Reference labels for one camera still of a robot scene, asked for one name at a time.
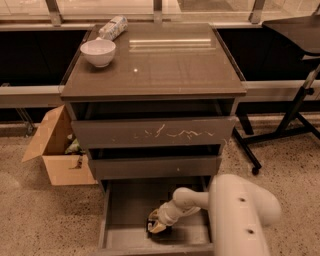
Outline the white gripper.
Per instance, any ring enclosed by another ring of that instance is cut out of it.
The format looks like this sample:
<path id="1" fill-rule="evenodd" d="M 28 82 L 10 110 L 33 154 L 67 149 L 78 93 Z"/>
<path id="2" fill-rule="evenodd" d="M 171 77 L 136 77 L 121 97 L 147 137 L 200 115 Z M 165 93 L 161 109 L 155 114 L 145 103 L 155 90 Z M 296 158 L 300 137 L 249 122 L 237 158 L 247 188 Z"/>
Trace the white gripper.
<path id="1" fill-rule="evenodd" d="M 157 234 L 164 231 L 167 226 L 173 226 L 182 216 L 181 209 L 173 201 L 164 203 L 159 209 L 154 209 L 148 216 L 147 231 Z"/>

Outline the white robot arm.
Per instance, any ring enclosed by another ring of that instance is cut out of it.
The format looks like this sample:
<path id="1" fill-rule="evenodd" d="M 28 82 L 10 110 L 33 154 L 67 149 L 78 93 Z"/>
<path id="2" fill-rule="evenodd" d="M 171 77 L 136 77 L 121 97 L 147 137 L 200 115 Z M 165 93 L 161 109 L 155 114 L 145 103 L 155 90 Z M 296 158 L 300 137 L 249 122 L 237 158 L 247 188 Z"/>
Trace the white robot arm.
<path id="1" fill-rule="evenodd" d="M 182 217 L 208 212 L 215 256 L 271 256 L 263 228 L 281 216 L 268 190 L 233 174 L 215 176 L 207 192 L 181 187 L 148 216 L 147 231 L 160 233 Z"/>

